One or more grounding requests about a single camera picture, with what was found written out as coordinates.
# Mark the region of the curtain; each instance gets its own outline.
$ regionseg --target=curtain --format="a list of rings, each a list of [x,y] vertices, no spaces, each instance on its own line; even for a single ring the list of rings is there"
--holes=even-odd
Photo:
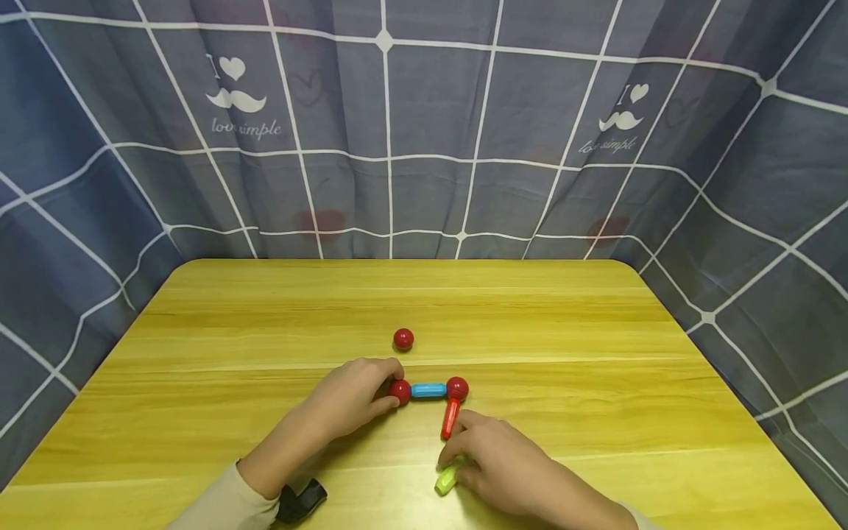
[[[0,484],[200,258],[618,259],[848,524],[844,0],[0,0]]]

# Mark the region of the red ball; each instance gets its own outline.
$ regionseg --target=red ball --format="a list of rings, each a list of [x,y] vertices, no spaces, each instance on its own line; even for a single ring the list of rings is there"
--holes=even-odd
[[[400,406],[404,406],[412,398],[412,387],[405,379],[395,379],[388,387],[388,395],[400,399]]]
[[[468,382],[462,377],[451,377],[446,386],[449,398],[465,401],[468,397]]]
[[[405,327],[401,327],[398,331],[394,332],[394,347],[399,351],[407,351],[412,348],[412,343],[415,340],[416,338],[412,335],[412,332]]]

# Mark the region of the wood grain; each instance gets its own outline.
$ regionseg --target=wood grain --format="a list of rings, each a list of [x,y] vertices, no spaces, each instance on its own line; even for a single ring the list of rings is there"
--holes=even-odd
[[[200,260],[173,273],[0,494],[3,528],[162,528],[335,365],[470,383],[614,499],[673,529],[837,528],[635,272],[611,261]],[[310,465],[303,528],[533,528],[432,487],[444,404]]]

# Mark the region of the sleeve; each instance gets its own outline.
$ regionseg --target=sleeve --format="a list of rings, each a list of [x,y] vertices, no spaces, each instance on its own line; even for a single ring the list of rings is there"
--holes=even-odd
[[[232,464],[167,530],[268,530],[279,502],[253,491]]]
[[[619,504],[628,509],[630,515],[633,516],[633,519],[636,520],[636,527],[639,530],[662,530],[662,528],[649,521],[647,517],[643,516],[642,514],[634,510],[632,507],[625,505],[624,503]]]

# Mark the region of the mustache print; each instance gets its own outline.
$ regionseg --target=mustache print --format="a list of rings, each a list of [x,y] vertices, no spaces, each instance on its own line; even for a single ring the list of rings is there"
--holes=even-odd
[[[634,116],[632,112],[630,112],[629,110],[625,110],[620,114],[617,112],[612,113],[610,119],[608,119],[606,122],[598,120],[598,127],[601,129],[601,131],[606,131],[612,126],[616,126],[622,131],[629,131],[638,124],[642,123],[642,120],[644,120],[644,118],[639,118],[637,120],[636,116]]]
[[[209,94],[206,94],[206,97],[216,107],[221,107],[222,109],[229,109],[230,107],[235,107],[236,109],[239,109],[242,112],[249,113],[259,112],[260,110],[262,110],[265,107],[265,102],[268,99],[254,99],[250,94],[247,94],[246,92],[242,92],[240,90],[227,92],[225,88],[221,88],[217,96],[212,97]]]

